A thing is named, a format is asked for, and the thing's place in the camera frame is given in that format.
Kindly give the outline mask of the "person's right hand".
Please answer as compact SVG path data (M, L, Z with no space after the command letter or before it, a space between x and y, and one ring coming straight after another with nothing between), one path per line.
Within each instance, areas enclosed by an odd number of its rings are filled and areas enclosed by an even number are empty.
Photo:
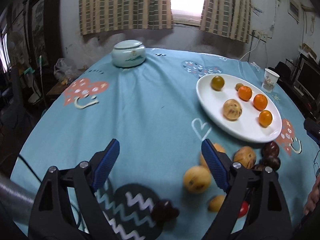
M320 183L320 176L317 176L315 184L313 185L313 188L311 192L308 195L307 202L304 206L304 215L307 215L308 213L312 212L316 208L316 204L319 201L319 183Z

